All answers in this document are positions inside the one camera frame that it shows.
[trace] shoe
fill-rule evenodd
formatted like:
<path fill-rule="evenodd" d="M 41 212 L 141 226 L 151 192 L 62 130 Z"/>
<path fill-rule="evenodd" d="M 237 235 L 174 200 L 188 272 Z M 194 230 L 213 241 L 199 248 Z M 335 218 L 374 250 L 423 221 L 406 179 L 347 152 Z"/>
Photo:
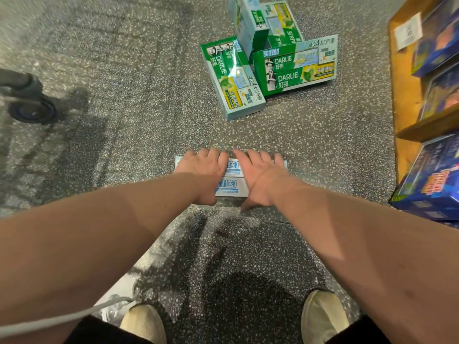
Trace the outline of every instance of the shoe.
<path fill-rule="evenodd" d="M 324 344 L 349 326 L 349 321 L 334 293 L 315 290 L 308 295 L 301 314 L 304 344 Z"/>
<path fill-rule="evenodd" d="M 119 328 L 154 344 L 167 344 L 163 322 L 150 305 L 142 304 L 129 309 Z"/>

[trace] speckled floor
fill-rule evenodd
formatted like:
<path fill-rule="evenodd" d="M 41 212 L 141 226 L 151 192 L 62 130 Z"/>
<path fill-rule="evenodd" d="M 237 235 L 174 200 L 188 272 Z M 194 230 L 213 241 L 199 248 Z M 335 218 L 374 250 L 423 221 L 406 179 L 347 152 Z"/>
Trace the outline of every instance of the speckled floor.
<path fill-rule="evenodd" d="M 171 173 L 175 155 L 208 146 L 280 152 L 308 183 L 387 201 L 387 22 L 404 0 L 288 1 L 306 38 L 340 34 L 338 78 L 226 122 L 199 52 L 233 34 L 225 1 L 0 0 L 0 67 L 38 75 L 66 110 L 40 126 L 0 107 L 0 217 Z M 282 215 L 238 204 L 189 208 L 106 297 L 134 287 L 158 306 L 171 343 L 299 343 L 315 288 L 358 316 Z"/>

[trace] white cable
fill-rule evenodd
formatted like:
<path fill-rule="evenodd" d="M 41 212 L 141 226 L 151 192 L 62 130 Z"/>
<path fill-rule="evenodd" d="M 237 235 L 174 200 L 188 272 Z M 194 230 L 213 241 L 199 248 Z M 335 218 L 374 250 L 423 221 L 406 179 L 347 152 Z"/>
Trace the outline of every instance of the white cable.
<path fill-rule="evenodd" d="M 50 317 L 48 319 L 31 321 L 31 322 L 17 323 L 14 325 L 1 326 L 0 327 L 0 339 L 16 336 L 16 335 L 23 334 L 23 333 L 37 331 L 43 328 L 53 327 L 53 326 L 60 325 L 62 323 L 68 323 L 74 320 L 79 320 L 81 318 L 84 318 L 87 315 L 94 314 L 95 312 L 98 312 L 101 309 L 104 309 L 108 306 L 111 306 L 113 304 L 120 303 L 120 302 L 131 303 L 131 302 L 134 302 L 134 300 L 129 297 L 119 297 L 119 298 L 110 300 L 108 302 L 99 304 L 98 306 L 94 306 L 92 308 L 82 310 L 80 312 L 76 312 L 73 314 L 61 315 L 57 317 Z"/>

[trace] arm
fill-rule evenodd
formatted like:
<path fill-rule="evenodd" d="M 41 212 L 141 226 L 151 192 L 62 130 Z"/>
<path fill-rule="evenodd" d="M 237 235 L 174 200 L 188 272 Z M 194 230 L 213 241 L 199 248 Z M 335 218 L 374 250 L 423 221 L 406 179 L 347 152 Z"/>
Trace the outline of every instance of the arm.
<path fill-rule="evenodd" d="M 458 342 L 459 232 L 303 183 L 265 153 L 235 150 L 250 194 L 275 205 L 396 343 Z"/>
<path fill-rule="evenodd" d="M 0 324 L 93 306 L 191 203 L 215 204 L 227 162 L 217 149 L 197 156 L 189 151 L 173 175 L 84 193 L 0 221 Z M 21 337 L 62 343 L 74 325 Z"/>

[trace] toothpaste box on floor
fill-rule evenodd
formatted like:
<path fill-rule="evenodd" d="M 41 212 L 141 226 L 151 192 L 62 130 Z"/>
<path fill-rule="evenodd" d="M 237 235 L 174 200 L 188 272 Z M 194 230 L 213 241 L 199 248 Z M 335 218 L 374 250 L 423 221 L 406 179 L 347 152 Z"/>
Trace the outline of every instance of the toothpaste box on floor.
<path fill-rule="evenodd" d="M 261 111 L 266 100 L 236 37 L 201 45 L 227 121 Z"/>
<path fill-rule="evenodd" d="M 304 41 L 286 1 L 267 2 L 261 6 L 269 25 L 267 49 Z"/>
<path fill-rule="evenodd" d="M 228 0 L 228 13 L 240 45 L 251 61 L 251 54 L 265 47 L 269 27 L 258 0 Z"/>
<path fill-rule="evenodd" d="M 181 159 L 182 156 L 175 156 L 174 169 Z M 284 166 L 287 169 L 287 161 L 284 161 Z M 215 195 L 217 197 L 247 197 L 249 195 L 249 188 L 237 159 L 228 160 L 223 178 L 215 189 Z"/>
<path fill-rule="evenodd" d="M 336 78 L 338 35 L 270 48 L 253 54 L 264 96 Z"/>
<path fill-rule="evenodd" d="M 459 134 L 422 146 L 390 204 L 431 220 L 459 220 Z"/>

